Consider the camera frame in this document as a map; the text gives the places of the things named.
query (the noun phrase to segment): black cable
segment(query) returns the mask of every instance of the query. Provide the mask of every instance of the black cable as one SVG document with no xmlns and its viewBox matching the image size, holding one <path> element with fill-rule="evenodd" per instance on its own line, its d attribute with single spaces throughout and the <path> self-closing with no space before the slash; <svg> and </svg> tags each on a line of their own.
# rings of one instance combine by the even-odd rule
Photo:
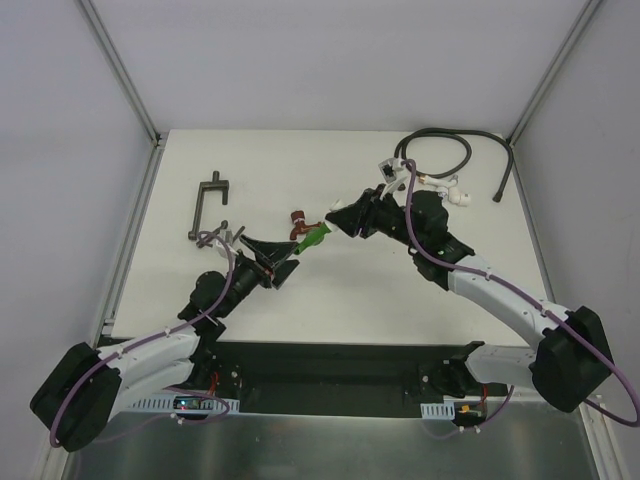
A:
<svg viewBox="0 0 640 480">
<path fill-rule="evenodd" d="M 511 149 L 511 146 L 502 138 L 498 137 L 497 135 L 494 135 L 489 132 L 483 132 L 482 130 L 452 130 L 449 128 L 422 128 L 412 133 L 411 135 L 407 135 L 402 140 L 400 140 L 400 142 L 396 146 L 396 149 L 393 155 L 395 158 L 402 158 L 406 160 L 407 147 L 409 146 L 409 142 L 411 142 L 411 140 L 415 138 L 425 138 L 425 137 L 450 138 L 451 140 L 455 140 L 456 142 L 461 143 L 462 146 L 465 148 L 466 155 L 464 159 L 458 165 L 453 167 L 451 170 L 447 170 L 446 172 L 443 172 L 443 173 L 436 173 L 432 175 L 430 173 L 425 174 L 422 172 L 417 172 L 418 175 L 428 175 L 432 178 L 448 177 L 458 172 L 467 163 L 469 163 L 469 160 L 471 160 L 471 154 L 472 154 L 471 145 L 469 145 L 469 142 L 467 142 L 460 135 L 475 135 L 479 137 L 490 138 L 491 140 L 494 140 L 498 142 L 500 145 L 502 145 L 504 149 L 507 151 L 507 157 L 508 157 L 507 166 L 504 170 L 504 174 L 502 175 L 502 180 L 500 181 L 500 186 L 498 187 L 498 191 L 493 196 L 493 201 L 496 203 L 499 202 L 500 200 L 502 200 L 504 189 L 507 186 L 507 180 L 509 180 L 509 174 L 511 173 L 511 169 L 513 168 L 514 158 L 513 158 L 513 150 Z"/>
</svg>

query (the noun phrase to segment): metal clamp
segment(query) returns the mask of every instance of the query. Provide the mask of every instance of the metal clamp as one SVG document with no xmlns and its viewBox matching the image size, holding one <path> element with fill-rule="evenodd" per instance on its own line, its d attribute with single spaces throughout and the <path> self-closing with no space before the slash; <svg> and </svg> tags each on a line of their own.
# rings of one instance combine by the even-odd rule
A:
<svg viewBox="0 0 640 480">
<path fill-rule="evenodd" d="M 189 240 L 196 241 L 198 239 L 204 194 L 215 190 L 220 190 L 222 192 L 222 204 L 226 205 L 229 202 L 229 180 L 220 180 L 220 172 L 217 170 L 213 172 L 210 182 L 200 182 L 200 186 L 198 187 L 198 200 L 196 201 L 196 211 L 193 215 L 193 227 L 187 234 Z"/>
</svg>

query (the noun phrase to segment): green object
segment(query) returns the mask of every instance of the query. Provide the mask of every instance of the green object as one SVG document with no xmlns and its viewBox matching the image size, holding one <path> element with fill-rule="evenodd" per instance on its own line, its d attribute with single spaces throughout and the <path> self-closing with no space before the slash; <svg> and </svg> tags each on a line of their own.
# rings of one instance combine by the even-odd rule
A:
<svg viewBox="0 0 640 480">
<path fill-rule="evenodd" d="M 307 236 L 304 237 L 304 240 L 300 242 L 298 248 L 296 248 L 296 251 L 294 253 L 296 255 L 300 255 L 307 248 L 319 245 L 320 243 L 322 243 L 322 240 L 324 240 L 324 236 L 327 233 L 331 233 L 331 229 L 327 226 L 326 223 L 322 223 L 322 225 L 320 225 L 318 228 L 314 228 L 309 233 L 307 233 Z"/>
</svg>

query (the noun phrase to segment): white table surface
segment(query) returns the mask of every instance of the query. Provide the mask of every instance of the white table surface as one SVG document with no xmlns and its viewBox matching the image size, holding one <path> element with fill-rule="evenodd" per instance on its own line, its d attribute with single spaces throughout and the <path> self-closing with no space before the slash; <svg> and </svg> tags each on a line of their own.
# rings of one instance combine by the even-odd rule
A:
<svg viewBox="0 0 640 480">
<path fill-rule="evenodd" d="M 196 278 L 226 271 L 226 260 L 187 239 L 198 184 L 213 170 L 230 181 L 229 204 L 205 195 L 201 228 L 227 219 L 260 240 L 286 241 L 290 213 L 322 219 L 338 198 L 355 201 L 381 183 L 377 164 L 393 154 L 401 132 L 173 130 L 160 164 L 112 335 L 133 337 L 163 327 L 187 304 Z M 507 278 L 544 292 L 523 206 L 510 178 L 501 203 L 491 200 L 506 162 L 497 143 L 467 137 L 473 148 L 459 172 L 467 208 L 447 204 L 450 231 Z M 426 172 L 444 171 L 464 155 L 446 139 L 414 140 L 409 153 Z M 405 195 L 396 199 L 404 203 Z M 382 234 L 367 240 L 341 232 L 300 257 L 284 286 L 257 288 L 227 317 L 224 340 L 365 344 L 524 345 L 513 331 L 468 300 L 416 271 L 406 247 Z"/>
</svg>

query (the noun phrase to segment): white wall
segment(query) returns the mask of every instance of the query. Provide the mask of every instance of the white wall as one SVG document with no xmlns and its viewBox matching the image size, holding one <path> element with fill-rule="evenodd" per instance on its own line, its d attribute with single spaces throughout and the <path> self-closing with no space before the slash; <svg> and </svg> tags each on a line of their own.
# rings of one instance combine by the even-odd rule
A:
<svg viewBox="0 0 640 480">
<path fill-rule="evenodd" d="M 29 401 L 100 295 L 150 144 L 71 0 L 0 5 L 0 478 L 32 478 Z"/>
<path fill-rule="evenodd" d="M 161 131 L 507 134 L 585 0 L 96 0 Z"/>
<path fill-rule="evenodd" d="M 640 389 L 640 2 L 610 0 L 517 145 L 557 299 L 597 311 Z M 633 417 L 615 380 L 608 406 Z M 617 430 L 640 478 L 640 431 Z"/>
</svg>

